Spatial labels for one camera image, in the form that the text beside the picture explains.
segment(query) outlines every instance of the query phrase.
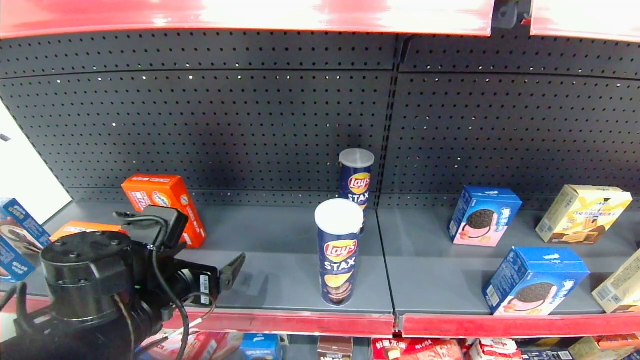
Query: oreo cookie image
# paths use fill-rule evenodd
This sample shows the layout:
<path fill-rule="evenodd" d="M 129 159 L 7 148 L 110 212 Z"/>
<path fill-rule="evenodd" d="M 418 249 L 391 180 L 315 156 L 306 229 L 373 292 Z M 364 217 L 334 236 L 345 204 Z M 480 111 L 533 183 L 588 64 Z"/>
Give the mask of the oreo cookie image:
<path fill-rule="evenodd" d="M 537 282 L 518 290 L 516 296 L 509 301 L 508 307 L 513 311 L 529 311 L 540 307 L 556 294 L 557 287 L 550 282 Z"/>
<path fill-rule="evenodd" d="M 472 229 L 485 229 L 493 224 L 493 216 L 495 212 L 489 209 L 476 210 L 469 214 L 467 218 L 467 226 Z"/>

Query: chip can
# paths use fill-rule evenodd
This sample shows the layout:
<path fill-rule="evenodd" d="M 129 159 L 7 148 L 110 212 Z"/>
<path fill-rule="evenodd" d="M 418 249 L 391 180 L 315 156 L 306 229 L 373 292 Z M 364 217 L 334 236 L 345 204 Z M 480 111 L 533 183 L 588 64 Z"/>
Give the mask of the chip can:
<path fill-rule="evenodd" d="M 338 196 L 367 207 L 371 166 L 376 157 L 365 149 L 346 149 L 340 153 L 340 189 Z"/>
<path fill-rule="evenodd" d="M 329 305 L 351 299 L 363 221 L 362 209 L 346 199 L 327 200 L 316 208 L 321 293 Z"/>

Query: brown package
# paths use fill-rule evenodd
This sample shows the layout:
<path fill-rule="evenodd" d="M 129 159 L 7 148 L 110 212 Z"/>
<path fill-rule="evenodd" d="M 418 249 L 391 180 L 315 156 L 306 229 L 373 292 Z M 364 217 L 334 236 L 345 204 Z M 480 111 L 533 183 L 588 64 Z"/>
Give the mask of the brown package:
<path fill-rule="evenodd" d="M 320 336 L 318 338 L 319 360 L 351 360 L 353 338 L 343 336 Z"/>

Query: beige snack box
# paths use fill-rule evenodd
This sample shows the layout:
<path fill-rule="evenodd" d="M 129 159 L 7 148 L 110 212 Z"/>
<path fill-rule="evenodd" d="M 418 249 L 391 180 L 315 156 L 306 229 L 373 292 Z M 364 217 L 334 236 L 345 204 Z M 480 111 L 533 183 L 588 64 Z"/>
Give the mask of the beige snack box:
<path fill-rule="evenodd" d="M 631 200 L 612 186 L 565 185 L 536 232 L 548 243 L 596 243 Z"/>
<path fill-rule="evenodd" d="M 607 313 L 640 311 L 640 250 L 591 294 Z"/>

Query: cookie box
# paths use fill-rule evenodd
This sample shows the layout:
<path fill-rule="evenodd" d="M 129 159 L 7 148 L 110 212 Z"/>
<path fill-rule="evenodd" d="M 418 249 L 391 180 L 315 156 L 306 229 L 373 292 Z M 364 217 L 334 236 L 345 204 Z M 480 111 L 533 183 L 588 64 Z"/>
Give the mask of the cookie box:
<path fill-rule="evenodd" d="M 564 247 L 513 247 L 483 288 L 494 315 L 549 315 L 589 269 Z"/>
<path fill-rule="evenodd" d="M 240 350 L 245 360 L 282 360 L 282 347 L 277 334 L 245 334 Z"/>
<path fill-rule="evenodd" d="M 631 200 L 620 188 L 565 185 L 536 232 L 548 243 L 594 244 Z"/>
<path fill-rule="evenodd" d="M 0 199 L 0 281 L 26 279 L 40 263 L 49 233 L 16 199 Z"/>
<path fill-rule="evenodd" d="M 449 224 L 451 240 L 455 244 L 494 247 L 521 205 L 509 189 L 465 186 Z"/>
<path fill-rule="evenodd" d="M 607 313 L 640 311 L 640 250 L 591 294 Z"/>
<path fill-rule="evenodd" d="M 622 360 L 640 349 L 636 334 L 587 336 L 573 344 L 569 351 L 575 360 Z"/>

